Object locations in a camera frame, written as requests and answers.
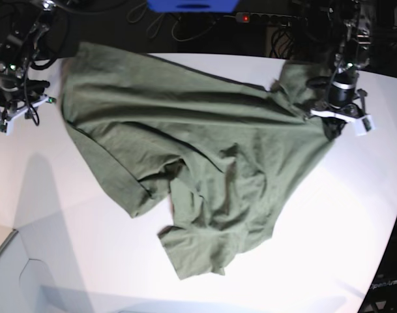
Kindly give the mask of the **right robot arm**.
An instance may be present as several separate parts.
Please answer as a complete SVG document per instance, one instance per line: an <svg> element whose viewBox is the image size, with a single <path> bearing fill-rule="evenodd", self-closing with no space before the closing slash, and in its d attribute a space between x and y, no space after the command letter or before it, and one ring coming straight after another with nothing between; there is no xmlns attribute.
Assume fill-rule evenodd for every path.
<svg viewBox="0 0 397 313"><path fill-rule="evenodd" d="M65 9L62 1L30 1L6 39L0 43L0 132L8 133L19 117L40 124L38 108L55 104L57 99L45 93L46 80L29 78L31 70L42 71L59 58L64 44L50 52L44 43L51 30L53 15Z"/></svg>

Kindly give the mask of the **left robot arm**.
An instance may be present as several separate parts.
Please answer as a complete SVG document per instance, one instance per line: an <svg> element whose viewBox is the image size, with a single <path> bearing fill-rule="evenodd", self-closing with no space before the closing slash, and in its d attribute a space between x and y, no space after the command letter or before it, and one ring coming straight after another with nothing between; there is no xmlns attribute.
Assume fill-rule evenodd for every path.
<svg viewBox="0 0 397 313"><path fill-rule="evenodd" d="M362 1L329 1L330 39L335 43L329 62L330 76L306 82L311 89L323 91L321 99L310 106L310 117L318 117L329 140L339 137L348 124L363 136L374 129L366 112L368 93L357 87L359 71L370 63L371 21Z"/></svg>

